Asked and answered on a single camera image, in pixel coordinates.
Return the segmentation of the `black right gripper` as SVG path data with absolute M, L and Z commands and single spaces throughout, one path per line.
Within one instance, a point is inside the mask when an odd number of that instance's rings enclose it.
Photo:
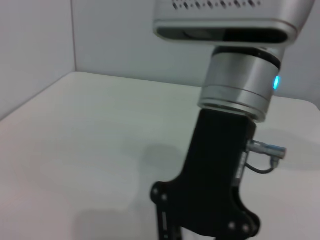
M 205 237 L 258 234 L 260 219 L 240 198 L 247 144 L 255 131 L 246 116 L 200 111 L 182 171 L 150 191 L 159 240 L 182 240 L 183 229 Z

